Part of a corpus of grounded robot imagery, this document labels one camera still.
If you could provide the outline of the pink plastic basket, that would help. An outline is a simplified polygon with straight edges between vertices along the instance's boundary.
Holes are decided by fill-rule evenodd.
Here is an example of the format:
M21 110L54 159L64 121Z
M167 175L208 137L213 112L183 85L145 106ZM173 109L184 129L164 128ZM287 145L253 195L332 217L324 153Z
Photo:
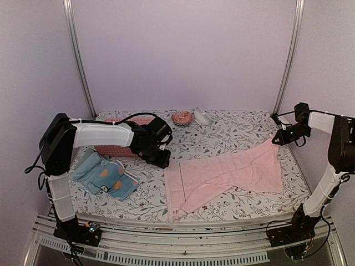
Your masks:
M129 119L131 122L135 122L138 125L149 124L153 121L152 117L134 117ZM131 152L129 147L122 146L94 146L97 152L101 155L105 156L113 156L113 157L137 157L136 154Z

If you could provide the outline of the pink terry towel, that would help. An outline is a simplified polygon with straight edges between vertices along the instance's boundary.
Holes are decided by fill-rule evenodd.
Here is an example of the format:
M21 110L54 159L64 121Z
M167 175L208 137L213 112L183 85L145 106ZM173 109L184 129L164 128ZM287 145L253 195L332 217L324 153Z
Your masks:
M279 146L264 143L235 154L173 161L164 170L169 222L209 203L232 187L251 192L280 193Z

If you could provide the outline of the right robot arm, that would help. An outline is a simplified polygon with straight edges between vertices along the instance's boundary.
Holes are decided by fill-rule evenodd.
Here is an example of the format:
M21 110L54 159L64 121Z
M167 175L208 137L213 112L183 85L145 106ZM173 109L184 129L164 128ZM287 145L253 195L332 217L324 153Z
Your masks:
M287 237L298 242L308 231L314 229L321 219L325 206L335 197L346 178L354 175L354 118L331 114L325 111L311 110L306 103L295 105L294 110L287 114L295 115L295 124L289 123L285 114L274 113L272 120L279 126L272 143L287 145L299 139L311 137L313 129L330 135L327 150L326 170L310 197L300 205L294 213L291 226L288 227Z

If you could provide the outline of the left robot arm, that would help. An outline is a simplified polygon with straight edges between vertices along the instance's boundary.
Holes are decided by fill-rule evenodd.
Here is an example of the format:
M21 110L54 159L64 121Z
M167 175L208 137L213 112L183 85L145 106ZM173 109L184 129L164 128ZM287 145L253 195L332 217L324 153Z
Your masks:
M60 230L71 241L78 240L83 232L76 224L70 198L68 172L72 151L83 146L120 146L130 148L145 162L160 168L169 165L171 152L163 146L173 139L171 127L161 118L138 125L130 117L121 121L104 122L71 119L57 114L42 136L39 149L45 175L48 177L50 200L54 205Z

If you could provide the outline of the red patterned bowl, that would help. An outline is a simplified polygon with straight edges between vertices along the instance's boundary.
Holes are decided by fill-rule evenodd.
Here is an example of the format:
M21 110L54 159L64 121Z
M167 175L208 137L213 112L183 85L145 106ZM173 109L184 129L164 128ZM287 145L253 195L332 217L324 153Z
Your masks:
M194 117L189 111L176 111L171 115L173 124L178 127L188 127L191 125Z

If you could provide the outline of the blue patterned towel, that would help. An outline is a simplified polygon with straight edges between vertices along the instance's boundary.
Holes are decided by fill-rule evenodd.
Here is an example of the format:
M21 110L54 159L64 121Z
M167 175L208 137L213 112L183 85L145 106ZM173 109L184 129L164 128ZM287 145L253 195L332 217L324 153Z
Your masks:
M139 180L120 161L109 161L95 151L88 151L78 161L71 178L94 195L105 192L120 201L140 186Z

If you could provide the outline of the white tipped bowl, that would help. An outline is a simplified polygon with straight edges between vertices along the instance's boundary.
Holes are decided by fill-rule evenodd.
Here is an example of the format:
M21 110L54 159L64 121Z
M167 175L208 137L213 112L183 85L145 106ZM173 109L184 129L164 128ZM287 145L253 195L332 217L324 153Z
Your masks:
M197 106L194 110L194 120L201 126L208 126L212 124L212 118L199 106Z

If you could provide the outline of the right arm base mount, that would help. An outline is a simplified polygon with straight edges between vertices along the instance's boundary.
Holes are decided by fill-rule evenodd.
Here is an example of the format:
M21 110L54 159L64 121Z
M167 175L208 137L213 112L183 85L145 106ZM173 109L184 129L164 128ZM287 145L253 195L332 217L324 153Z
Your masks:
M287 226L266 229L266 235L271 247L288 245L315 236L315 226L321 217L311 217L306 215L301 206L292 216L291 222Z

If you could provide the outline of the front aluminium rail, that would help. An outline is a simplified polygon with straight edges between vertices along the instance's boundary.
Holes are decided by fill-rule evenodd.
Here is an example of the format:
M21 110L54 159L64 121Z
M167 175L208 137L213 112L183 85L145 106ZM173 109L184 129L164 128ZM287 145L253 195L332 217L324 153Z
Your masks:
M40 214L30 234L25 265L347 265L330 218L312 239L274 247L266 232L289 215L218 222L147 222L79 215L100 224L97 247L70 245L54 236L53 214Z

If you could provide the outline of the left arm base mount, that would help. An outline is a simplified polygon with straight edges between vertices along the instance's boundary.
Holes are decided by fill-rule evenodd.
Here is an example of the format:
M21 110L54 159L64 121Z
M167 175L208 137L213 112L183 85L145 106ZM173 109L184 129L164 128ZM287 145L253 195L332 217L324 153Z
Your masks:
M61 238L68 243L79 243L97 247L101 240L102 230L100 225L87 222L84 225L80 225L77 216L66 222L62 222L58 217L56 218L56 228L53 235L57 238Z

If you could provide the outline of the right aluminium frame post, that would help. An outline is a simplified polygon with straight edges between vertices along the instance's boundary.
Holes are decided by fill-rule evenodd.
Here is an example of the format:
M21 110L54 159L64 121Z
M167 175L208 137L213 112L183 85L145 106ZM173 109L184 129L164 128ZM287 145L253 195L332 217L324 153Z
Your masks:
M282 103L285 98L288 82L289 82L291 71L292 71L292 65L293 65L293 61L294 61L296 50L297 50L297 44L298 44L298 40L300 37L304 7L305 7L304 0L297 0L296 1L290 43L289 43L289 47L288 47L285 67L283 70L280 86L279 86L278 93L276 96L276 102L275 102L274 107L272 109L273 113L278 113L281 110Z

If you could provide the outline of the aluminium frame post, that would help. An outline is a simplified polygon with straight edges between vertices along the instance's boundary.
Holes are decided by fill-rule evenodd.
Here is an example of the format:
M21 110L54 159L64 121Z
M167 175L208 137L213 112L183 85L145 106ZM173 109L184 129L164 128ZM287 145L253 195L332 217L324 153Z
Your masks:
M84 69L84 63L80 51L77 29L75 26L75 19L74 19L74 11L73 11L73 3L71 0L63 0L63 8L64 8L64 15L65 21L67 24L67 29L69 33L69 39L72 46L73 56L75 65L77 68L79 81L83 90L84 100L87 104L90 116L95 118L97 116L97 112L94 106L94 101L92 94L89 89L89 84L87 80L87 76Z
M296 1L290 43L289 43L289 47L288 47L285 67L283 70L280 86L279 86L278 93L276 96L276 102L275 102L274 107L272 109L273 113L278 113L281 110L282 103L285 98L288 82L289 82L291 71L292 71L292 65L293 65L293 61L294 61L296 50L297 50L297 44L298 44L298 40L300 37L304 7L305 7L304 0L297 0Z

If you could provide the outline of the left aluminium frame post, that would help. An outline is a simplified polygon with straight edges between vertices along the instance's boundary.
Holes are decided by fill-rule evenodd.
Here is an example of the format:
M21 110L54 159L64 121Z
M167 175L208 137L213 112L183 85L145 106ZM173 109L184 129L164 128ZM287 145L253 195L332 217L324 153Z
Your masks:
M63 0L63 8L64 8L64 15L65 21L67 24L67 29L69 33L69 39L72 46L73 56L75 65L77 68L79 81L83 90L84 100L87 104L90 116L95 118L97 116L97 112L94 106L94 101L92 94L89 89L89 84L87 80L87 76L84 69L84 63L80 51L77 29L75 26L75 19L74 19L74 11L73 11L73 3L71 0Z

